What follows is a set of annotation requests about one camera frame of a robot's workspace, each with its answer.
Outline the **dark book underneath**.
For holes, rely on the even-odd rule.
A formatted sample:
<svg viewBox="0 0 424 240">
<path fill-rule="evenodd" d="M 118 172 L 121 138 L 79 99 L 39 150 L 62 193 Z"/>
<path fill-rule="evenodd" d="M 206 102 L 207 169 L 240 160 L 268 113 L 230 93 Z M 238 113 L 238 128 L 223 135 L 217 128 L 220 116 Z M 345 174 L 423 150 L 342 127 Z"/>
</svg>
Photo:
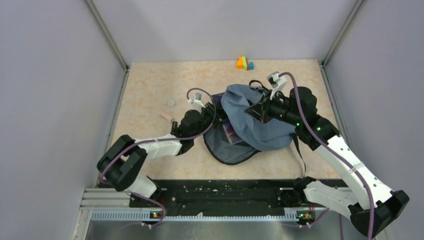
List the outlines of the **dark book underneath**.
<svg viewBox="0 0 424 240">
<path fill-rule="evenodd" d="M 230 145 L 235 145 L 244 141 L 237 135 L 231 122 L 228 119 L 222 123 L 222 128 Z"/>
</svg>

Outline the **blue student backpack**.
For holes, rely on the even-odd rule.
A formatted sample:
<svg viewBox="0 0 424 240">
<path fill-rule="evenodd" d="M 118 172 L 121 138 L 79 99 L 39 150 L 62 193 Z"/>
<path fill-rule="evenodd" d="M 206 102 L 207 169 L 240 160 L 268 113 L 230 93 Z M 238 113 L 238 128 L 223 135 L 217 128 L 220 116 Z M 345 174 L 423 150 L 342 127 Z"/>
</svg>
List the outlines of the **blue student backpack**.
<svg viewBox="0 0 424 240">
<path fill-rule="evenodd" d="M 222 105 L 236 134 L 243 139 L 241 143 L 230 145 L 222 125 L 206 132 L 203 141 L 218 162 L 238 165 L 260 152 L 280 150 L 291 143 L 294 143 L 297 151 L 300 150 L 294 126 L 276 119 L 262 124 L 245 113 L 245 109 L 259 102 L 266 91 L 268 89 L 262 84 L 232 84 L 227 86 L 225 92 L 212 96 L 216 105 Z"/>
</svg>

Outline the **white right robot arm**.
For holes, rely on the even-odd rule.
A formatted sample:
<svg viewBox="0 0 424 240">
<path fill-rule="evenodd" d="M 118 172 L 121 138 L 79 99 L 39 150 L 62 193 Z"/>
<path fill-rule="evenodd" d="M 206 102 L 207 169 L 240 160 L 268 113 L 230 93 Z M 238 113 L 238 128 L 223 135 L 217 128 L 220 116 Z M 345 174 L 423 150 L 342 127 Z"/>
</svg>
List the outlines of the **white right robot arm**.
<svg viewBox="0 0 424 240">
<path fill-rule="evenodd" d="M 256 87 L 261 94 L 246 113 L 265 124 L 271 120 L 293 125 L 298 139 L 337 172 L 350 188 L 344 192 L 312 177 L 297 181 L 293 200 L 299 206 L 310 202 L 348 218 L 368 239 L 376 237 L 399 217 L 409 202 L 403 190 L 392 190 L 380 181 L 348 147 L 338 129 L 317 113 L 317 98 L 307 87 L 295 87 L 289 96 Z"/>
</svg>

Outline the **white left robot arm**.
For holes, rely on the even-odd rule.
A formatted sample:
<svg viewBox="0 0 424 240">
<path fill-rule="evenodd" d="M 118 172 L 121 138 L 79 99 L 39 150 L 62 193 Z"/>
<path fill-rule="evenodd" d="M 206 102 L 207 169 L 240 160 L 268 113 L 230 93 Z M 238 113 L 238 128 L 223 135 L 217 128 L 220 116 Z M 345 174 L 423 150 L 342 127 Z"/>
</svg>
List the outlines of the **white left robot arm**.
<svg viewBox="0 0 424 240">
<path fill-rule="evenodd" d="M 154 207 L 160 202 L 161 194 L 153 180 L 140 175 L 144 163 L 185 154 L 194 146 L 196 138 L 221 122 L 222 108 L 209 102 L 199 110 L 188 110 L 180 123 L 173 121 L 167 135 L 136 140 L 124 134 L 98 161 L 100 179 L 117 192 L 130 192 L 141 197 L 147 206 Z"/>
</svg>

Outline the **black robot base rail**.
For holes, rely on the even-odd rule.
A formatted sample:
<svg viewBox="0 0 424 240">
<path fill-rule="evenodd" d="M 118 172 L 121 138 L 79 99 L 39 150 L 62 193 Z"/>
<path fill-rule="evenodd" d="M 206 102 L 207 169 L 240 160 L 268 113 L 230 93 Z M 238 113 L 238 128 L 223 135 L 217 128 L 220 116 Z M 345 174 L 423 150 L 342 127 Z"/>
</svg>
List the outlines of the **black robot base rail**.
<svg viewBox="0 0 424 240">
<path fill-rule="evenodd" d="M 310 203 L 295 188 L 294 179 L 156 180 L 153 201 L 131 194 L 131 208 L 163 205 L 168 217 L 282 217 L 299 209 L 295 217 L 313 219 L 317 203 Z"/>
</svg>

